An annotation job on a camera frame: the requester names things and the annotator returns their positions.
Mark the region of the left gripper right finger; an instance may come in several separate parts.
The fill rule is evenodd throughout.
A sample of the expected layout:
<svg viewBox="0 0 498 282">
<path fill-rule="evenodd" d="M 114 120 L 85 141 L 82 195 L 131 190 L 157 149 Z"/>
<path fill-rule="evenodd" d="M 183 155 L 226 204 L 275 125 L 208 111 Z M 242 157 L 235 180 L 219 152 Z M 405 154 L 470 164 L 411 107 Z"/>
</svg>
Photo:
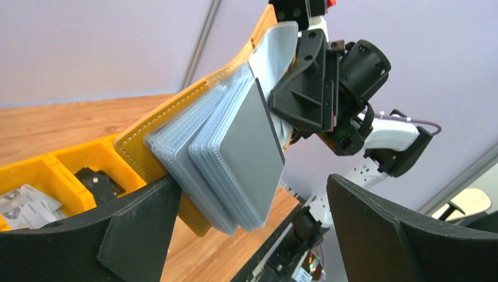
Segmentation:
<svg viewBox="0 0 498 282">
<path fill-rule="evenodd" d="M 497 234 L 384 199 L 339 174 L 327 196 L 349 281 L 496 281 Z"/>
</svg>

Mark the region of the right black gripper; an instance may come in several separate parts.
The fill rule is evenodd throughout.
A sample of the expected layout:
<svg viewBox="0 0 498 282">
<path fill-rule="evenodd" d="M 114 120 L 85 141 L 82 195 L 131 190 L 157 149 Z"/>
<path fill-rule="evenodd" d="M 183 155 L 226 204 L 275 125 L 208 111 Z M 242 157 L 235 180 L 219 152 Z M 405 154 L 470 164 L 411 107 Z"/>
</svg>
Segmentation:
<svg viewBox="0 0 498 282">
<path fill-rule="evenodd" d="M 364 39 L 346 45 L 339 62 L 337 125 L 337 55 L 322 29 L 303 31 L 294 64 L 272 90 L 269 108 L 301 133 L 326 133 L 338 156 L 358 153 L 372 132 L 369 100 L 388 80 L 391 63 Z"/>
</svg>

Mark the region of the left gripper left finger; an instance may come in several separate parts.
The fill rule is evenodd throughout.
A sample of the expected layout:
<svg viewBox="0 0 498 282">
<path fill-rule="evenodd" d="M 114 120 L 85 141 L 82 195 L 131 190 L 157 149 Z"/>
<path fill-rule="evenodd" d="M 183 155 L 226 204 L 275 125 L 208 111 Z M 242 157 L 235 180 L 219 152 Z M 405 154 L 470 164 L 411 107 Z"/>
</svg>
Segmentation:
<svg viewBox="0 0 498 282">
<path fill-rule="evenodd" d="M 1 233 L 2 281 L 159 281 L 181 188 L 170 176 L 40 229 Z"/>
</svg>

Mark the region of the grey credit card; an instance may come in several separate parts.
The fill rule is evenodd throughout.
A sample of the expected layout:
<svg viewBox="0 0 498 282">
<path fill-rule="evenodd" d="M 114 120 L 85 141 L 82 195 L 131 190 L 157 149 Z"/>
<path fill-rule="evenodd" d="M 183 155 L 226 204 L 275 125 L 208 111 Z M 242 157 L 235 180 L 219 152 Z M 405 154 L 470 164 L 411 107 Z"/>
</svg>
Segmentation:
<svg viewBox="0 0 498 282">
<path fill-rule="evenodd" d="M 248 217 L 248 228 L 265 226 L 285 160 L 258 79 L 237 102 L 216 149 L 227 165 L 228 183 Z"/>
</svg>

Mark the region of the yellow leather card holder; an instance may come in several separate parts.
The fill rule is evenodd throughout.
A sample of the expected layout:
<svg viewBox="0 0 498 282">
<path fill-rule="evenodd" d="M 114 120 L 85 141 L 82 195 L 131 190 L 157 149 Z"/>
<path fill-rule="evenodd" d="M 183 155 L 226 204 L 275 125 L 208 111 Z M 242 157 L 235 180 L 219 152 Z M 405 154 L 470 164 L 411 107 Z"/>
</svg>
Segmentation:
<svg viewBox="0 0 498 282">
<path fill-rule="evenodd" d="M 298 34 L 297 24 L 278 22 L 267 5 L 250 38 L 228 64 L 162 103 L 114 142 L 118 155 L 145 182 L 168 174 L 179 184 L 187 197 L 179 216 L 199 236 L 210 228 L 228 235 L 259 229 L 248 228 L 216 145 L 237 102 L 258 79 L 282 153 L 287 148 L 291 125 L 272 113 L 268 102 L 293 62 Z"/>
</svg>

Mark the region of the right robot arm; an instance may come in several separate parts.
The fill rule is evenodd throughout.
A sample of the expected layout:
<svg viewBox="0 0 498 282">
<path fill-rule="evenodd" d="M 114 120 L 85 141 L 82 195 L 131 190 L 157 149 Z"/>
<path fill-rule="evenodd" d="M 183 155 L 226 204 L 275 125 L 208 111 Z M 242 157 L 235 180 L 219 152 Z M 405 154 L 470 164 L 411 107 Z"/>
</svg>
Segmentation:
<svg viewBox="0 0 498 282">
<path fill-rule="evenodd" d="M 318 20 L 333 1 L 271 1 L 276 20 L 301 33 L 293 62 L 270 93 L 269 108 L 288 122 L 293 144 L 317 135 L 338 156 L 363 153 L 348 179 L 369 188 L 413 167 L 433 138 L 422 120 L 398 110 L 384 115 L 369 101 L 385 84 L 391 63 L 370 41 L 329 41 Z M 312 281 L 323 262 L 314 248 L 332 227 L 324 197 L 296 207 L 263 246 L 249 281 Z"/>
</svg>

